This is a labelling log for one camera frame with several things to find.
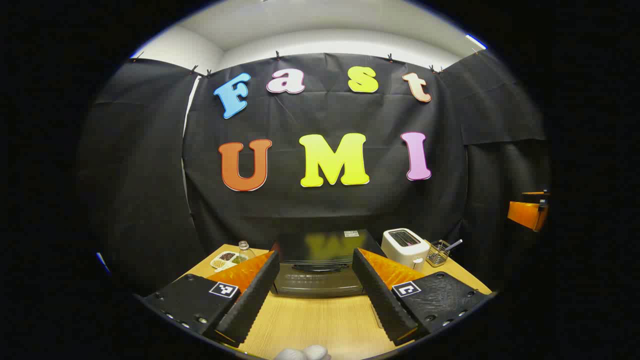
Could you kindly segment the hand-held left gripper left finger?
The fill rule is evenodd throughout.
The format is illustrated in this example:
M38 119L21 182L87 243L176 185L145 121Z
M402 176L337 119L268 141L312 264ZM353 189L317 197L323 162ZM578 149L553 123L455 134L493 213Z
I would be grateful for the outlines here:
M211 276L188 273L141 301L188 331L237 347L247 339L280 268L279 253L272 250Z

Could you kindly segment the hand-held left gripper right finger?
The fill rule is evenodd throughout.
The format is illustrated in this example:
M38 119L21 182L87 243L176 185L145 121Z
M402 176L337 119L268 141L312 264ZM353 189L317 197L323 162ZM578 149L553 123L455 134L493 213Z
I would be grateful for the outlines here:
M363 248L354 249L352 269L396 346L448 330L493 299L448 272L425 275Z

